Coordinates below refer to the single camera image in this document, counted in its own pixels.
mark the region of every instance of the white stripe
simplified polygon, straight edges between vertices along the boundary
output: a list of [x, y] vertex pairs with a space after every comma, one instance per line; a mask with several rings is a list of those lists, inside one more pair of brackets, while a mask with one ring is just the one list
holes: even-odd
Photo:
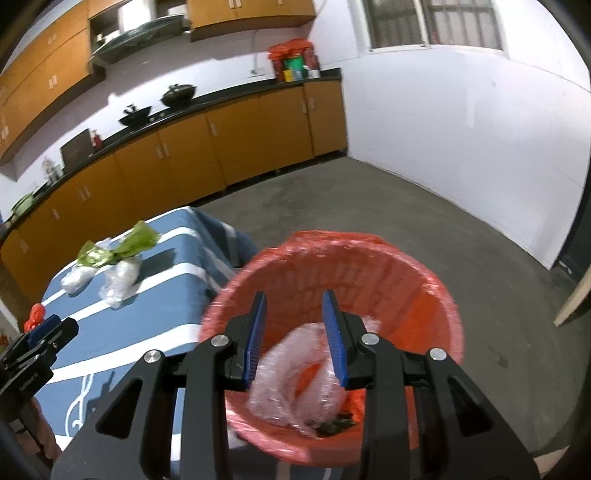
[[[181, 208], [175, 208], [174, 210], [170, 210], [170, 211], [165, 212], [165, 213], [161, 213], [160, 215], [157, 215], [154, 218], [151, 218], [150, 220], [146, 220], [146, 223], [153, 222], [155, 220], [158, 220], [159, 218], [162, 218], [163, 216], [168, 215], [169, 213], [179, 212], [180, 210], [186, 210], [189, 213], [192, 213], [193, 215], [195, 215], [195, 212], [193, 211], [193, 209], [191, 207], [181, 207]], [[127, 235], [130, 231], [131, 231], [131, 228], [129, 230], [126, 230], [122, 234], [117, 235], [116, 237], [112, 238], [111, 239], [111, 242], [113, 242], [115, 240], [119, 240], [123, 236]], [[69, 268], [73, 267], [74, 265], [76, 265], [76, 260], [74, 260], [73, 262], [68, 263], [64, 268], [62, 268], [58, 273], [56, 273], [53, 278], [55, 278], [56, 276], [58, 276], [60, 273], [65, 272], [66, 270], [68, 270]]]
[[[179, 263], [177, 265], [170, 267], [167, 270], [164, 270], [163, 272], [156, 273], [156, 275], [152, 275], [151, 277], [148, 277], [128, 288], [127, 292], [125, 292], [123, 301], [130, 299], [135, 295], [139, 295], [140, 293], [143, 293], [151, 288], [154, 288], [167, 280], [170, 280], [183, 274], [191, 274], [201, 278], [201, 280], [203, 280], [211, 288], [213, 288], [216, 293], [219, 293], [219, 291], [222, 289], [220, 285], [218, 285], [217, 282], [211, 277], [211, 275], [209, 275], [201, 267], [193, 265], [192, 263]], [[68, 316], [72, 317], [74, 320], [79, 322], [80, 320], [85, 319], [90, 315], [102, 312], [103, 310], [106, 310], [108, 308], [109, 305], [104, 300], [101, 300], [96, 303], [93, 303], [92, 305], [88, 305], [86, 308], [78, 310], [78, 312], [75, 312]]]
[[[60, 446], [62, 450], [65, 450], [66, 447], [72, 441], [71, 437], [66, 437], [63, 435], [56, 435], [56, 442]], [[234, 448], [240, 448], [247, 445], [246, 442], [243, 440], [238, 439], [236, 434], [231, 428], [228, 428], [228, 447], [230, 450]], [[178, 462], [181, 459], [181, 434], [175, 433], [172, 436], [172, 441], [170, 445], [170, 461], [171, 462]]]
[[[185, 226], [181, 226], [178, 228], [174, 228], [169, 232], [163, 233], [162, 236], [160, 237], [160, 239], [158, 240], [158, 243], [161, 244], [167, 240], [170, 240], [171, 238], [174, 238], [177, 235], [190, 235], [192, 237], [197, 238], [199, 241], [201, 241], [201, 236], [199, 235], [199, 233], [197, 231], [195, 231], [191, 228], [185, 227]], [[213, 251], [211, 251], [208, 247], [204, 246], [203, 248], [205, 249], [205, 253], [207, 254], [207, 256], [213, 261], [215, 267], [222, 273], [222, 275], [224, 275], [228, 280], [230, 280], [234, 276], [234, 271], [231, 268], [229, 268], [228, 265], [224, 261], [220, 260], [216, 256], [216, 254]], [[97, 276], [99, 273], [102, 273], [105, 270], [108, 270], [112, 267], [113, 267], [113, 265], [106, 265], [106, 266], [98, 269], [97, 272], [95, 273], [95, 276]], [[43, 306], [47, 306], [52, 301], [57, 300], [62, 295], [65, 295], [65, 293], [66, 293], [65, 290], [60, 290], [60, 291], [54, 293], [47, 300], [42, 301], [41, 303], [43, 304]]]
[[85, 375], [104, 372], [111, 370], [112, 368], [133, 364], [148, 350], [157, 349], [167, 352], [173, 348], [187, 345], [188, 343], [196, 343], [199, 338], [200, 328], [200, 325], [192, 323], [179, 325], [168, 332], [126, 346], [115, 352], [99, 355], [66, 367], [56, 368], [53, 371], [52, 379], [47, 383], [50, 384], [61, 382], [63, 380], [70, 380], [72, 378], [84, 377]]
[[226, 242], [228, 243], [228, 253], [230, 255], [230, 263], [233, 267], [238, 267], [239, 255], [238, 255], [238, 242], [236, 240], [236, 231], [234, 227], [222, 222], [223, 229], [226, 231]]

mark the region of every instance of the power outlet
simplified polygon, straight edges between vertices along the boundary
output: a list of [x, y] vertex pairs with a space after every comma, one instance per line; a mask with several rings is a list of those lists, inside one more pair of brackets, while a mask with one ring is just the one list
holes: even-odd
[[251, 77], [260, 77], [265, 74], [265, 67], [258, 67], [251, 70]]

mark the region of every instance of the blue tablecloth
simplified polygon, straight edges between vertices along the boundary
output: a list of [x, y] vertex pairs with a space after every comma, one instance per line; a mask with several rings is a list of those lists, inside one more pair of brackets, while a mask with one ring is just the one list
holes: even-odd
[[[140, 277], [120, 309], [111, 309], [99, 298], [105, 280], [101, 271], [76, 295], [66, 294], [60, 280], [74, 263], [52, 279], [43, 297], [47, 315], [72, 317], [80, 328], [78, 336], [59, 353], [54, 377], [37, 394], [62, 448], [67, 447], [101, 396], [147, 350], [159, 349], [171, 355], [195, 346], [205, 308], [234, 275], [233, 269], [243, 266], [257, 252], [246, 235], [190, 207], [172, 210], [148, 223], [162, 237], [155, 248], [141, 254]], [[113, 239], [112, 245], [119, 240]], [[180, 391], [171, 452], [175, 474], [183, 400]], [[340, 469], [278, 462], [237, 439], [231, 431], [229, 444], [230, 463], [238, 479], [340, 478]]]

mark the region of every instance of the red trash bin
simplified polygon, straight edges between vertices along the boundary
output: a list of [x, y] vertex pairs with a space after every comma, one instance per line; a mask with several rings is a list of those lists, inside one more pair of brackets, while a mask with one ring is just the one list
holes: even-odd
[[[380, 321], [379, 335], [398, 348], [425, 354], [440, 347], [461, 363], [464, 334], [456, 305], [430, 270], [376, 235], [308, 231], [256, 255], [206, 310], [199, 340], [224, 331], [248, 312], [255, 292], [267, 295], [261, 356], [290, 331], [322, 322], [322, 294], [332, 288], [340, 308]], [[359, 392], [351, 400], [359, 402]], [[311, 439], [250, 413], [247, 393], [226, 392], [228, 423], [244, 439], [285, 462], [322, 467], [357, 462], [363, 424]], [[412, 400], [407, 388], [407, 400]], [[418, 442], [414, 403], [408, 409], [411, 447]]]

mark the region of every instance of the gray floor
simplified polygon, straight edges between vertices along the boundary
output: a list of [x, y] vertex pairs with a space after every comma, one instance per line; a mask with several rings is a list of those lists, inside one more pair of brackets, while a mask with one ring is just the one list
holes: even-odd
[[464, 369], [532, 452], [568, 445], [591, 350], [591, 314], [557, 329], [574, 288], [455, 205], [340, 158], [262, 181], [202, 209], [259, 247], [302, 229], [376, 233], [445, 283], [466, 334]]

